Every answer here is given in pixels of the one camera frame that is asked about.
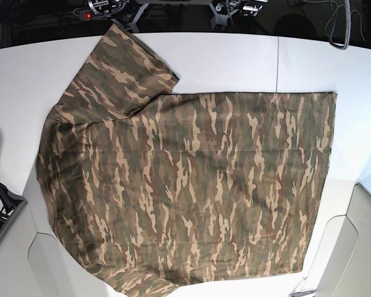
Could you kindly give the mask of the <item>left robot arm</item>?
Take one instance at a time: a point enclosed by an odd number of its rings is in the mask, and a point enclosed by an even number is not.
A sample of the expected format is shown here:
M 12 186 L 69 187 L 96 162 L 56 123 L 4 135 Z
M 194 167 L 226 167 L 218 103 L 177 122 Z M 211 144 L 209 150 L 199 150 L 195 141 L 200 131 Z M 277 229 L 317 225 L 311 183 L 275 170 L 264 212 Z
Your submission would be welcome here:
M 269 0 L 212 1 L 209 4 L 209 8 L 213 13 L 213 17 L 210 20 L 211 28 L 224 30 L 228 25 L 233 25 L 233 17 L 236 14 L 239 14 L 241 17 L 256 17 L 267 3 L 269 3 Z

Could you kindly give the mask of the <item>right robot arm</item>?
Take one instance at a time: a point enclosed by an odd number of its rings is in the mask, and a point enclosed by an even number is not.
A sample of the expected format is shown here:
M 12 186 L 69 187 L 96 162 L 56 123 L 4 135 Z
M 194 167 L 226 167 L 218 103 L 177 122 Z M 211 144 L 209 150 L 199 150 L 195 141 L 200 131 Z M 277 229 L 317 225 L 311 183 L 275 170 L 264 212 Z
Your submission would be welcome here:
M 88 0 L 87 1 L 93 15 L 109 17 L 122 11 L 128 1 L 123 0 Z

